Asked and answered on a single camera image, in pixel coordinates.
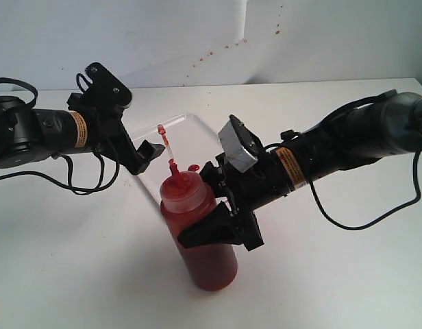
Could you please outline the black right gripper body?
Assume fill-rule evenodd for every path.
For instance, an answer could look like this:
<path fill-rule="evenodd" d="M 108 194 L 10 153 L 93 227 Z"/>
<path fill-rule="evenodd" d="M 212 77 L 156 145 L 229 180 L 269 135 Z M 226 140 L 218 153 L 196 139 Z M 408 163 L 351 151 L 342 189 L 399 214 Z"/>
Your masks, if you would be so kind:
<path fill-rule="evenodd" d="M 225 154 L 217 157 L 218 165 L 207 162 L 200 171 L 216 197 L 226 197 L 229 210 L 239 229 L 239 245 L 249 251 L 264 245 L 254 211 L 289 194 L 290 178 L 275 151 L 262 151 L 258 162 L 245 173 L 237 171 Z"/>

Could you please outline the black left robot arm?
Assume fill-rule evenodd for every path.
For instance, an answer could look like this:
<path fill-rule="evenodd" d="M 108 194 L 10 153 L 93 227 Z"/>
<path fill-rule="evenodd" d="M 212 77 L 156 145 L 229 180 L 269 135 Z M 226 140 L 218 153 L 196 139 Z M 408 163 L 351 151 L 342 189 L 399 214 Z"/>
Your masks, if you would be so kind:
<path fill-rule="evenodd" d="M 0 97 L 0 169 L 50 157 L 94 153 L 144 172 L 165 147 L 143 141 L 135 146 L 122 123 L 131 99 L 72 93 L 68 110 L 31 108 L 18 97 Z"/>

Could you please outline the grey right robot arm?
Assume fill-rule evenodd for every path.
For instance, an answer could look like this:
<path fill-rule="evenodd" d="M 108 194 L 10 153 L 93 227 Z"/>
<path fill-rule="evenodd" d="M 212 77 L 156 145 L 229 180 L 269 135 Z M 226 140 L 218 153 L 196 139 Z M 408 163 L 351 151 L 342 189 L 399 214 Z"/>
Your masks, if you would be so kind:
<path fill-rule="evenodd" d="M 339 107 L 305 132 L 286 130 L 263 145 L 231 116 L 218 134 L 222 153 L 201 170 L 220 204 L 177 236 L 182 247 L 263 244 L 255 210 L 336 171 L 387 156 L 422 152 L 422 96 L 390 90 Z"/>

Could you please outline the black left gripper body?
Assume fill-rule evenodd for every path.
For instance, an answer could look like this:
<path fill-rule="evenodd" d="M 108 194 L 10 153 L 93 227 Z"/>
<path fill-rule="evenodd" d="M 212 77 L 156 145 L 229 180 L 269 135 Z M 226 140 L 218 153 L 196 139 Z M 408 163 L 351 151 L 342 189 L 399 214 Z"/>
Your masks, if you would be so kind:
<path fill-rule="evenodd" d="M 138 175 L 149 166 L 149 143 L 136 148 L 123 125 L 123 111 L 131 102 L 130 92 L 87 92 L 71 93 L 67 104 L 87 122 L 89 145 Z"/>

